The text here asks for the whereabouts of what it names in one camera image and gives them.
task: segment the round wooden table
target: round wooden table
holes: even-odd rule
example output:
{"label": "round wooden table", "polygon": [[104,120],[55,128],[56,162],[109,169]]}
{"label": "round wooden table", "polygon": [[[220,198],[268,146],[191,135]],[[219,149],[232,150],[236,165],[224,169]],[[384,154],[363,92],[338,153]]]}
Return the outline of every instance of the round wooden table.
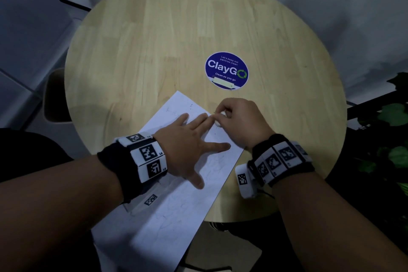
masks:
{"label": "round wooden table", "polygon": [[[247,65],[247,83],[217,87],[204,70],[215,52]],[[343,146],[346,99],[314,32],[276,0],[102,0],[76,31],[65,91],[72,121],[92,154],[134,134],[176,92],[208,112],[220,101],[255,101],[272,128],[297,140],[326,177]],[[244,151],[237,164],[248,161]],[[246,221],[277,210],[244,200],[232,172],[205,218]]]}

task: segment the blue circular sticker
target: blue circular sticker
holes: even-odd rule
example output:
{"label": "blue circular sticker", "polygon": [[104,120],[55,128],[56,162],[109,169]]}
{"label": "blue circular sticker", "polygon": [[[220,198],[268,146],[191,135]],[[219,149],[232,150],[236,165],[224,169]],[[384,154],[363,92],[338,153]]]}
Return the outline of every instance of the blue circular sticker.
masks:
{"label": "blue circular sticker", "polygon": [[228,52],[212,54],[205,64],[205,72],[211,82],[228,90],[241,88],[249,77],[248,68],[242,59]]}

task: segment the white paper sheet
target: white paper sheet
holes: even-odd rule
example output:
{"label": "white paper sheet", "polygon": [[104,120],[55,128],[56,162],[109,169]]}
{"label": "white paper sheet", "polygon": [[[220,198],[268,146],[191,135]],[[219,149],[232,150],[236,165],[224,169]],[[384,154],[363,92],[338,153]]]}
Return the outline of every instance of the white paper sheet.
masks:
{"label": "white paper sheet", "polygon": [[[176,92],[141,131],[154,133],[186,112],[190,122],[206,111]],[[231,149],[200,158],[195,169],[204,179],[204,189],[197,190],[190,182],[167,174],[160,180],[160,195],[149,207],[128,213],[121,205],[92,229],[96,245],[116,264],[129,271],[176,269],[242,153],[242,148],[215,125],[205,141],[228,142]]]}

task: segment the forearm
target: forearm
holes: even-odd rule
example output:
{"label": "forearm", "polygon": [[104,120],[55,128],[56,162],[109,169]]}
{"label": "forearm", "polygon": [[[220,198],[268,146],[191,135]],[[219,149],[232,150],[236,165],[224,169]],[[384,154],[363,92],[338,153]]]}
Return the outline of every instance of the forearm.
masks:
{"label": "forearm", "polygon": [[306,270],[408,270],[405,254],[315,172],[284,178],[273,194]]}
{"label": "forearm", "polygon": [[32,266],[92,228],[123,201],[96,156],[0,184],[0,270]]}

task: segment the wristband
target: wristband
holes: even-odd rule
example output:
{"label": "wristband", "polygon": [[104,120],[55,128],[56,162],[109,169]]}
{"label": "wristband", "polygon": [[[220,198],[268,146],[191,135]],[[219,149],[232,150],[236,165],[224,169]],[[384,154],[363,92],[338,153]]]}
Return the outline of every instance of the wristband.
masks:
{"label": "wristband", "polygon": [[163,150],[156,139],[146,132],[115,138],[97,156],[105,167],[117,175],[123,203],[129,203],[147,192],[167,173]]}
{"label": "wristband", "polygon": [[252,149],[248,168],[261,186],[273,186],[283,178],[315,168],[312,159],[296,141],[275,134]]}

